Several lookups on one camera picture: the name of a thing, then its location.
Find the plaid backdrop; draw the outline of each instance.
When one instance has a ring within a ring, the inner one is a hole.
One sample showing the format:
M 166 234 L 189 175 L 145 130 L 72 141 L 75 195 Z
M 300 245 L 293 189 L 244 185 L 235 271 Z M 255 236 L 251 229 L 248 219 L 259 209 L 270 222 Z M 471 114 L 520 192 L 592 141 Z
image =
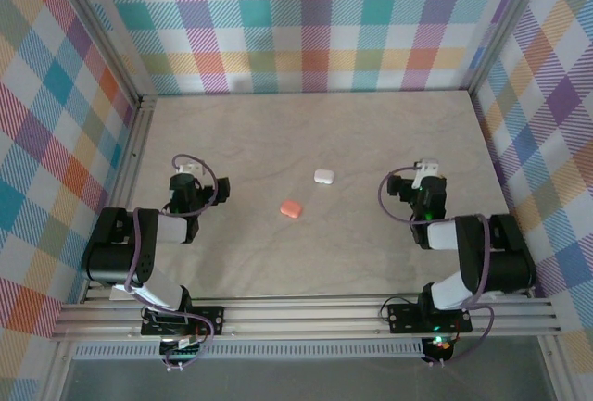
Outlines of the plaid backdrop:
M 215 94 L 458 89 L 509 0 L 91 1 L 139 90 Z
M 531 0 L 476 106 L 593 396 L 593 0 Z
M 44 376 L 131 114 L 69 0 L 0 0 L 0 400 Z

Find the aluminum rail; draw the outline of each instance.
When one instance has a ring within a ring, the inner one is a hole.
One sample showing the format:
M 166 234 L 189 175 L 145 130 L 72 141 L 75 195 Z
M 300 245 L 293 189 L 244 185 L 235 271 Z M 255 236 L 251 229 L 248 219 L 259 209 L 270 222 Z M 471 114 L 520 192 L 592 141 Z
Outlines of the aluminum rail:
M 378 310 L 388 296 L 303 296 L 201 299 L 194 306 L 223 306 L 223 333 L 217 341 L 296 339 L 378 339 L 426 337 L 391 334 Z M 558 334 L 560 324 L 548 299 L 509 295 L 484 300 L 494 308 L 492 336 Z M 135 301 L 87 301 L 65 305 L 54 330 L 57 341 L 154 341 L 140 335 L 142 305 Z M 486 310 L 471 310 L 479 336 L 489 321 Z

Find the metal frame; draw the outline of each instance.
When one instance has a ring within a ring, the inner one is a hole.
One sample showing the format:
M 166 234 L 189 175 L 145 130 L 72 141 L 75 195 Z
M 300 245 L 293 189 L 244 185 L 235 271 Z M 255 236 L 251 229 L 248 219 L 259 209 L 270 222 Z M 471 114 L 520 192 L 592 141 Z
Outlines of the metal frame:
M 128 207 L 140 170 L 156 98 L 140 105 L 141 96 L 88 0 L 70 1 L 125 93 L 138 103 L 109 202 L 112 206 Z M 469 86 L 472 97 L 485 81 L 528 1 L 511 0 L 473 75 Z M 156 342 L 155 338 L 145 338 L 139 334 L 140 305 L 135 301 L 109 301 L 109 294 L 109 289 L 87 282 L 81 290 L 81 303 L 63 307 L 53 338 L 56 341 L 55 357 L 47 378 L 40 384 L 37 399 L 54 401 L 61 397 L 69 365 L 83 345 L 93 347 L 105 344 L 105 341 L 114 345 L 148 345 Z M 239 345 L 245 341 L 262 343 L 270 340 L 316 341 L 319 344 L 339 339 L 342 344 L 359 341 L 369 345 L 377 342 L 417 341 L 414 338 L 422 335 L 393 335 L 389 333 L 387 324 L 379 319 L 377 311 L 389 296 L 392 295 L 204 299 L 196 300 L 194 304 L 226 307 L 224 334 L 214 344 Z M 537 336 L 558 399 L 585 399 L 580 383 L 570 372 L 565 345 L 560 337 L 560 323 L 548 299 L 506 295 L 487 302 L 493 306 L 496 314 L 491 335 Z M 487 313 L 472 312 L 472 319 L 474 331 L 466 336 L 479 336 L 487 324 Z M 125 357 L 116 354 L 107 358 Z
M 514 31 L 515 26 L 527 8 L 528 3 L 529 0 L 510 0 L 507 5 L 504 16 L 498 23 L 498 26 L 492 35 L 492 39 L 488 42 L 486 50 L 482 55 L 482 59 L 473 73 L 472 80 L 468 86 L 468 93 L 472 100 L 476 97 L 482 84 L 484 84 L 488 72 L 490 72 L 492 66 L 502 52 L 504 44 Z
M 70 0 L 70 2 L 124 93 L 133 102 L 138 103 L 140 92 L 136 89 L 130 73 L 123 65 L 89 0 Z
M 383 295 L 253 297 L 197 299 L 195 306 L 223 306 L 224 328 L 216 341 L 335 340 L 422 338 L 425 333 L 392 334 L 378 310 L 390 297 Z M 494 308 L 493 336 L 558 334 L 560 324 L 548 299 L 505 295 L 482 300 Z M 54 329 L 58 341 L 154 341 L 140 335 L 142 304 L 96 298 L 67 305 Z M 473 332 L 480 336 L 488 324 L 484 310 L 470 312 Z
M 140 107 L 134 115 L 120 175 L 110 204 L 128 206 L 140 170 L 154 103 Z M 140 305 L 133 300 L 110 301 L 111 289 L 95 282 L 81 291 L 81 303 L 63 307 L 57 321 L 54 341 L 57 351 L 51 370 L 41 386 L 38 399 L 57 400 L 63 391 L 70 362 L 81 345 L 150 345 L 155 338 L 142 337 Z M 195 305 L 225 306 L 224 334 L 214 344 L 241 344 L 244 341 L 360 341 L 389 342 L 410 340 L 422 335 L 389 333 L 378 317 L 378 309 L 391 294 L 349 296 L 256 297 L 195 300 Z M 493 336 L 536 336 L 559 400 L 585 399 L 578 381 L 571 374 L 560 337 L 561 327 L 548 299 L 529 295 L 505 295 L 485 301 L 495 309 Z M 487 324 L 487 313 L 472 312 L 474 331 L 479 336 Z M 108 358 L 126 358 L 109 356 Z

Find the pink object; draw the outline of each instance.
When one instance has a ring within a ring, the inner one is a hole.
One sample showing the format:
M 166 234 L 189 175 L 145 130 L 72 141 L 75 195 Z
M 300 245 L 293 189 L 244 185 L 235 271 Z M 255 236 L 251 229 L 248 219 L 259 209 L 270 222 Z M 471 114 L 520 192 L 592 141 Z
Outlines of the pink object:
M 298 219 L 303 212 L 303 206 L 294 200 L 284 200 L 280 206 L 280 212 L 292 219 Z

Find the marble-pattern surface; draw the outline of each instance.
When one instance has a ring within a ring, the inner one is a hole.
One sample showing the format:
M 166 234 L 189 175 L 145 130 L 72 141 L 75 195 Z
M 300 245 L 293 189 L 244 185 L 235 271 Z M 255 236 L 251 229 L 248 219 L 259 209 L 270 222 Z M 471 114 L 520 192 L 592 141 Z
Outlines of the marble-pattern surface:
M 180 152 L 231 180 L 192 244 L 158 246 L 158 267 L 193 297 L 416 292 L 447 277 L 457 253 L 422 250 L 377 204 L 385 174 L 421 157 L 448 178 L 448 215 L 507 210 L 465 92 L 159 99 L 134 206 L 168 201 Z M 318 168 L 333 185 L 313 181 Z M 280 213 L 285 199 L 304 206 L 300 219 Z

